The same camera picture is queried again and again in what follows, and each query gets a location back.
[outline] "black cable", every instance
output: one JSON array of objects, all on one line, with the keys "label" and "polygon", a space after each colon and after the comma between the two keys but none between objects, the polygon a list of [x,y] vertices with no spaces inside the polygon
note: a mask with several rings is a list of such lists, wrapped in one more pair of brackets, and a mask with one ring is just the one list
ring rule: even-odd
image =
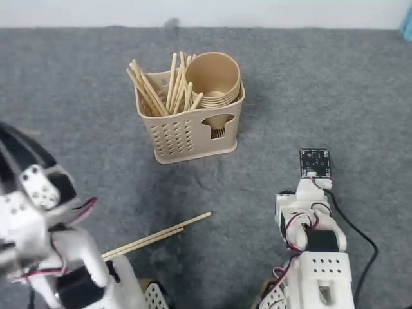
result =
[{"label": "black cable", "polygon": [[35,298],[35,292],[34,292],[34,288],[31,286],[30,287],[30,294],[29,294],[29,297],[28,297],[27,309],[35,309],[34,298]]},{"label": "black cable", "polygon": [[363,287],[363,283],[366,279],[366,276],[368,275],[369,269],[371,268],[373,262],[375,262],[378,254],[379,254],[379,249],[378,246],[376,246],[375,242],[370,239],[365,233],[363,233],[356,225],[354,225],[348,217],[343,213],[343,211],[339,208],[335,195],[332,193],[332,191],[328,189],[323,189],[326,193],[328,193],[332,199],[333,204],[335,205],[336,211],[341,215],[343,220],[353,229],[355,230],[359,235],[361,235],[372,247],[373,247],[373,255],[368,261],[368,264],[366,264],[362,274],[360,275],[356,290],[355,290],[355,297],[354,297],[354,303],[355,303],[355,308],[357,307],[357,304],[359,302],[359,295],[361,294],[361,290]]},{"label": "black cable", "polygon": [[313,204],[311,204],[310,208],[313,209],[315,205],[322,205],[324,208],[328,209],[329,216],[332,216],[332,211],[324,203],[319,203],[319,202],[313,203]]}]

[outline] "perforated plastic part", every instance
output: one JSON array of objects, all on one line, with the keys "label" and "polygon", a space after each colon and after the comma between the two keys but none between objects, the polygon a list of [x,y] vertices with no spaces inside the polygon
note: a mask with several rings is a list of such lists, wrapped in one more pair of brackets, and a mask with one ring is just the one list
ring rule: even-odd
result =
[{"label": "perforated plastic part", "polygon": [[303,279],[352,281],[346,253],[305,252],[299,260]]},{"label": "perforated plastic part", "polygon": [[169,309],[162,291],[156,283],[151,283],[144,294],[148,309]]},{"label": "perforated plastic part", "polygon": [[[162,85],[169,80],[170,71],[163,73],[147,74],[146,77],[154,89],[161,91],[166,86]],[[137,113],[142,117],[147,131],[151,135],[154,154],[161,164],[169,164],[184,160],[201,158],[204,156],[219,155],[235,150],[238,142],[239,117],[245,89],[241,91],[235,102],[222,108],[200,108],[192,111],[166,116],[151,117],[150,111],[142,102],[138,92],[135,91]],[[219,134],[202,122],[216,115],[232,115]]]},{"label": "perforated plastic part", "polygon": [[286,297],[280,288],[275,288],[260,303],[259,309],[287,309]]}]

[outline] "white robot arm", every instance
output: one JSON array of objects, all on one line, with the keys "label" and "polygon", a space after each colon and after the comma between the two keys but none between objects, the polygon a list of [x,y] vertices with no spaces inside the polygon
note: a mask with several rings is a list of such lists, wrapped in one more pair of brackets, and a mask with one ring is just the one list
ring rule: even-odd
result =
[{"label": "white robot arm", "polygon": [[324,195],[330,188],[329,151],[301,149],[296,192],[276,196],[275,220],[294,255],[284,268],[274,269],[254,309],[355,308],[346,236]]},{"label": "white robot arm", "polygon": [[[71,176],[37,142],[0,122],[0,274],[40,293],[51,309],[154,308],[127,258],[105,263],[75,227],[95,202],[75,207]],[[80,214],[68,220],[73,209]],[[82,266],[70,269],[74,261]],[[167,309],[161,291],[153,294],[163,300],[156,308]]]}]

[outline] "red wire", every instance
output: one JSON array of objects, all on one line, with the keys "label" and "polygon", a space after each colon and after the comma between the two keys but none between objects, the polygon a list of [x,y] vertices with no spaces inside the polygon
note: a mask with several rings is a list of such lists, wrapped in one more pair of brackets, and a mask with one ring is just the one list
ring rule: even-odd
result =
[{"label": "red wire", "polygon": [[82,211],[79,215],[77,215],[75,218],[73,218],[72,220],[70,220],[69,222],[67,222],[67,225],[75,225],[78,224],[79,222],[83,221],[84,219],[86,219],[89,214],[95,209],[96,207],[96,203],[97,203],[97,198],[91,198],[89,199],[82,207],[82,208],[86,208],[84,211]]}]

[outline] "plastic basket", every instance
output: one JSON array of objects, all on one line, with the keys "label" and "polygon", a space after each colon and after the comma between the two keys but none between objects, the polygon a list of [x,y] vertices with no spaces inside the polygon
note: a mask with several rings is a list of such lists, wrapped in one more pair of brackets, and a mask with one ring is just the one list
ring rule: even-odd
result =
[{"label": "plastic basket", "polygon": [[[167,92],[170,71],[146,76],[156,91]],[[152,117],[136,89],[135,95],[137,113],[144,121],[153,142],[154,155],[161,164],[230,153],[238,145],[236,136],[245,99],[243,84],[236,101],[228,106],[200,108],[166,117]],[[205,123],[205,119],[224,114],[230,116],[223,129],[213,130]]]}]

